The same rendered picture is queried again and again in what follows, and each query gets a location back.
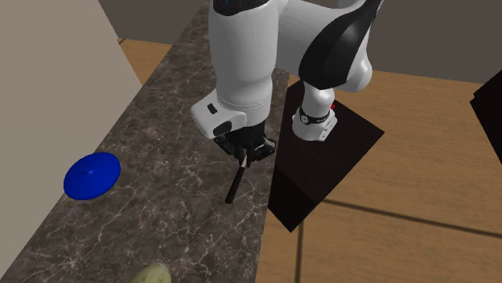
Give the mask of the blue round plate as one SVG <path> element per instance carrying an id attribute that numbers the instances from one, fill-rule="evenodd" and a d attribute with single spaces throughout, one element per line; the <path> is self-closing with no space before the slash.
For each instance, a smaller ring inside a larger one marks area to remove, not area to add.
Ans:
<path id="1" fill-rule="evenodd" d="M 95 199 L 119 179 L 119 159 L 107 152 L 89 154 L 75 162 L 64 176 L 64 193 L 71 199 Z"/>

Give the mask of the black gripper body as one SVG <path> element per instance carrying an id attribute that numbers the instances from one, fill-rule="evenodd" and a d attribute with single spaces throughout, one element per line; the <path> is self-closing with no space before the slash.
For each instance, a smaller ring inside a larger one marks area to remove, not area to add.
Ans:
<path id="1" fill-rule="evenodd" d="M 225 133 L 224 136 L 242 148 L 259 146 L 265 137 L 265 122 Z"/>

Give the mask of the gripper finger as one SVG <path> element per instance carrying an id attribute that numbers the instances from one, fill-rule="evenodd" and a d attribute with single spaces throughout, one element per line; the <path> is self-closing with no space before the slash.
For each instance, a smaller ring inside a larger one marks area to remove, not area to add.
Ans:
<path id="1" fill-rule="evenodd" d="M 238 160 L 240 167 L 246 167 L 246 150 L 239 145 L 234 145 L 224 135 L 215 137 L 213 141 L 228 155 Z"/>
<path id="2" fill-rule="evenodd" d="M 267 137 L 259 146 L 253 146 L 247 153 L 247 162 L 257 162 L 275 153 L 277 142 Z"/>

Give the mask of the pale green rounded vegetable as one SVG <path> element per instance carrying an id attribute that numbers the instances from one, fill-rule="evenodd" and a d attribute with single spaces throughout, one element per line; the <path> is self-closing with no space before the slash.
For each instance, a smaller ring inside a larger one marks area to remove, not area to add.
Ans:
<path id="1" fill-rule="evenodd" d="M 152 262 L 136 272 L 128 283 L 171 283 L 169 268 L 162 262 Z"/>

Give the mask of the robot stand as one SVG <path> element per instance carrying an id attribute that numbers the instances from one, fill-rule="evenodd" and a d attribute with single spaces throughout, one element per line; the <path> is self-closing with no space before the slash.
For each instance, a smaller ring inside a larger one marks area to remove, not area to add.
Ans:
<path id="1" fill-rule="evenodd" d="M 289 232 L 385 133 L 336 100 L 333 105 L 338 121 L 326 140 L 304 141 L 292 128 L 292 116 L 302 103 L 303 93 L 301 81 L 287 89 L 268 203 L 269 210 Z"/>

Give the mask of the black furniture block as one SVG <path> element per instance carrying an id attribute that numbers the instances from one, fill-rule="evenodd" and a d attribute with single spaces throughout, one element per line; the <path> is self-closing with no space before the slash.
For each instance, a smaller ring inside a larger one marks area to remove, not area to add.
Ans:
<path id="1" fill-rule="evenodd" d="M 502 70 L 474 92 L 470 104 L 502 164 Z"/>

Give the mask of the black pen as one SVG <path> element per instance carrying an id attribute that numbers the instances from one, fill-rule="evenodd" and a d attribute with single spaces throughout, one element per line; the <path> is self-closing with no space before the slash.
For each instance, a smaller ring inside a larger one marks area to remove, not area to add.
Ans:
<path id="1" fill-rule="evenodd" d="M 242 179 L 242 177 L 244 175 L 244 172 L 245 172 L 246 164 L 247 164 L 247 157 L 244 157 L 243 160 L 240 162 L 240 166 L 239 166 L 239 168 L 238 168 L 238 170 L 236 172 L 234 180 L 232 181 L 232 185 L 229 188 L 228 194 L 227 194 L 227 196 L 225 198 L 225 202 L 227 204 L 232 203 L 232 201 L 235 198 L 237 189 L 239 187 L 239 184 L 240 184 L 241 179 Z"/>

